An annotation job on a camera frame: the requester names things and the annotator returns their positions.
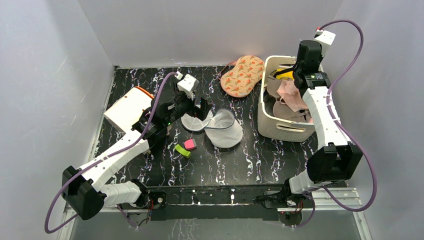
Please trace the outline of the pink bra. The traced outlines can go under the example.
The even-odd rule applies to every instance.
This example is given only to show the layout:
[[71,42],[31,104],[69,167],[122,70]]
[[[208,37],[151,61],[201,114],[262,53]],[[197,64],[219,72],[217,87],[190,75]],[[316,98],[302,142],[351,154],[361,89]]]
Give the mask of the pink bra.
[[276,91],[280,102],[286,104],[293,112],[307,110],[308,106],[301,97],[299,89],[292,80],[283,79]]

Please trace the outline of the white mesh laundry bag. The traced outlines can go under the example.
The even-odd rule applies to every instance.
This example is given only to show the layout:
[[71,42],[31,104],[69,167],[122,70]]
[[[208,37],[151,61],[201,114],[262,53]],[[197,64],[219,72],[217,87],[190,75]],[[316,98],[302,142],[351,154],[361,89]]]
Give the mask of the white mesh laundry bag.
[[229,149],[243,138],[243,129],[235,115],[228,109],[220,108],[213,114],[208,112],[204,120],[185,114],[181,117],[182,126],[192,132],[204,131],[217,148]]

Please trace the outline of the beige bra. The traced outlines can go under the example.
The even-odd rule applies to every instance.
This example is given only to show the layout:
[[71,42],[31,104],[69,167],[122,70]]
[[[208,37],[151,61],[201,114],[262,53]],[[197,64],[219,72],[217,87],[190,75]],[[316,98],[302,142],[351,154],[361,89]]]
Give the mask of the beige bra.
[[269,75],[267,77],[267,87],[266,90],[269,95],[275,98],[275,103],[273,105],[273,115],[276,118],[288,120],[297,123],[313,123],[312,116],[310,114],[309,109],[300,110],[300,111],[292,111],[285,103],[280,102],[280,96],[277,93],[277,90],[281,84],[282,79],[276,79],[275,77]]

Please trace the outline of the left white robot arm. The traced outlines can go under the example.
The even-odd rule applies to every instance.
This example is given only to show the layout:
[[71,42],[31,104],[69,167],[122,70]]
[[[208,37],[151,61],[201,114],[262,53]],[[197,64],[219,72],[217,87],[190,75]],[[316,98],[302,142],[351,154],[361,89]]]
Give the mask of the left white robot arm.
[[62,174],[62,198],[83,220],[97,215],[103,207],[133,204],[145,208],[152,194],[138,180],[109,183],[127,163],[145,155],[164,141],[172,124],[184,115],[205,120],[212,103],[193,91],[178,90],[171,95],[152,95],[134,87],[115,102],[104,117],[123,136],[94,160],[69,166]]

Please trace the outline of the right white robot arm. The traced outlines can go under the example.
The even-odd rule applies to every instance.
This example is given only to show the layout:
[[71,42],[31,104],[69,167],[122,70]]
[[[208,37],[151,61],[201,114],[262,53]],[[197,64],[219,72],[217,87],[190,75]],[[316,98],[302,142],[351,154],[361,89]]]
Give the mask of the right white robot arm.
[[331,105],[328,75],[320,71],[322,45],[315,40],[299,43],[294,65],[294,84],[299,89],[313,120],[318,149],[306,163],[306,169],[287,179],[279,200],[295,207],[305,199],[303,194],[331,183],[349,180],[363,153],[337,126],[338,118]]

